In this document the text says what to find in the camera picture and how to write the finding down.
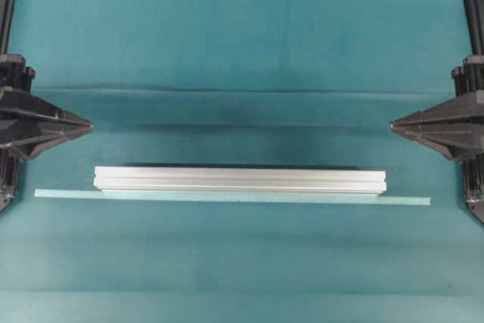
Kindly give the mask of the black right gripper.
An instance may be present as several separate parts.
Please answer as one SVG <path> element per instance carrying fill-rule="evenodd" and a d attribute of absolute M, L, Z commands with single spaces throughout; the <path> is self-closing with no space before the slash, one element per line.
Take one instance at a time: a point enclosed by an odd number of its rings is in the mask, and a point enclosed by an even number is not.
<path fill-rule="evenodd" d="M 483 152 L 483 93 L 466 93 L 397 119 L 391 130 L 447 160 L 469 160 Z"/>

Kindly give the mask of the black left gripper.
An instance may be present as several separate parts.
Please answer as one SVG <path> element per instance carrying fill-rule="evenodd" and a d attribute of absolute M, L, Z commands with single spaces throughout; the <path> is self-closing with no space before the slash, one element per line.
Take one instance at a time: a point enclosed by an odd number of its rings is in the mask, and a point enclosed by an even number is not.
<path fill-rule="evenodd" d="M 21 160 L 92 131 L 93 124 L 28 92 L 1 88 L 1 149 Z"/>

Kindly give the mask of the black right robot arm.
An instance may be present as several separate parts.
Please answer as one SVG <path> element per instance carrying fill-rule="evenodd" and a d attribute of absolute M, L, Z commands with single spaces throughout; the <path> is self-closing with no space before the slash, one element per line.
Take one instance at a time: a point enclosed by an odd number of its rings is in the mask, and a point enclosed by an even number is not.
<path fill-rule="evenodd" d="M 397 135 L 461 165 L 468 210 L 483 216 L 483 56 L 471 55 L 451 72 L 456 96 L 390 123 Z"/>

